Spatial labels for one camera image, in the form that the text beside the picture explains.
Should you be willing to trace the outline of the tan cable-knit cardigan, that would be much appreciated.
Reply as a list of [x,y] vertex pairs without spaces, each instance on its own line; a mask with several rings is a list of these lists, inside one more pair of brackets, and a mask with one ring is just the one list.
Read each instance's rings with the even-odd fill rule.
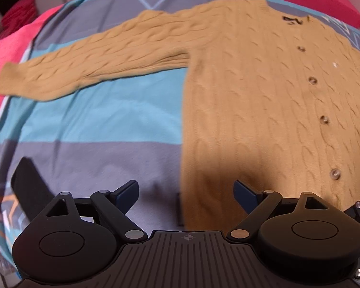
[[0,94],[48,101],[101,81],[187,69],[181,199],[188,229],[239,220],[234,180],[312,191],[345,209],[360,200],[360,52],[318,19],[265,0],[143,11],[23,64]]

